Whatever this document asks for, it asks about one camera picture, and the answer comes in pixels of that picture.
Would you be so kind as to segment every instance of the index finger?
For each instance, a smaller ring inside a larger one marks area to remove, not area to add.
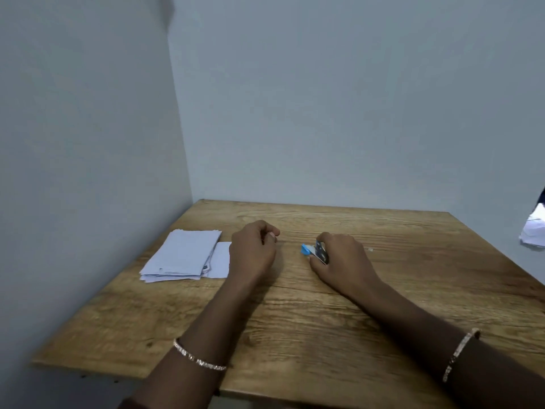
[[[331,238],[333,237],[333,235],[331,235],[330,233],[328,233],[327,231],[326,232],[323,232],[321,233],[320,235],[318,235],[316,237],[316,240],[317,241],[320,241],[321,243],[325,243],[326,245],[328,244],[328,241],[331,240]]]
[[[280,230],[278,228],[276,228],[274,225],[270,225],[268,222],[263,221],[263,220],[257,220],[255,222],[252,222],[251,224],[248,224],[248,225],[252,226],[252,227],[256,227],[256,229],[259,231],[260,234],[262,232],[263,233],[272,232],[277,237],[280,235]]]

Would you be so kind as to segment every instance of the white wall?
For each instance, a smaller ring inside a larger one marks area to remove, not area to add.
[[[545,0],[174,5],[195,200],[446,210],[545,282]]]
[[[0,0],[0,52],[0,406],[115,407],[26,366],[192,203],[159,2]]]

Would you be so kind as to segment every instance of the person's left arm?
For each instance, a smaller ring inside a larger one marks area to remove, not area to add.
[[[196,358],[218,366],[227,365],[234,328],[253,289],[273,264],[279,234],[278,228],[265,221],[248,224],[233,234],[229,276],[178,339]],[[131,399],[149,409],[204,409],[222,374],[192,362],[172,348]]]

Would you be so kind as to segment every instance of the person's left hand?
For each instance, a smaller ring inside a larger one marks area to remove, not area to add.
[[[255,286],[271,268],[280,230],[258,220],[233,234],[229,247],[229,276],[239,284]]]

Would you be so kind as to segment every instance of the dark sleeve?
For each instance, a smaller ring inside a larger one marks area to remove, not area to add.
[[[146,406],[142,406],[133,399],[125,399],[121,404],[117,407],[117,409],[148,409]]]

